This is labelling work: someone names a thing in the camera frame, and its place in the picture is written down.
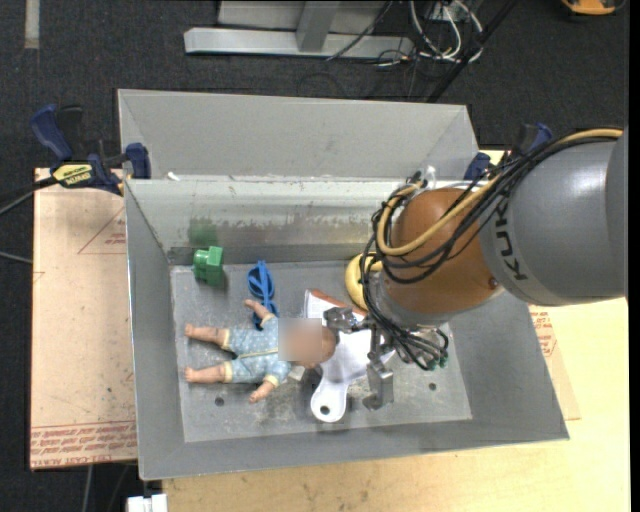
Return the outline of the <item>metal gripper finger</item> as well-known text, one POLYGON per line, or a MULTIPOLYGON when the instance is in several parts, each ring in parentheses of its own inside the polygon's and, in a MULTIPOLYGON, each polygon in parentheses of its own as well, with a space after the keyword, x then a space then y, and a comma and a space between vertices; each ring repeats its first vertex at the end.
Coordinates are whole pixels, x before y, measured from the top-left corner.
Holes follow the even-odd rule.
POLYGON ((382 362, 370 362, 366 371, 371 393, 362 403, 370 411, 379 410, 394 401, 394 373, 382 362))
POLYGON ((350 307, 333 307, 323 312, 327 328, 334 332, 351 333, 357 326, 357 317, 350 307))

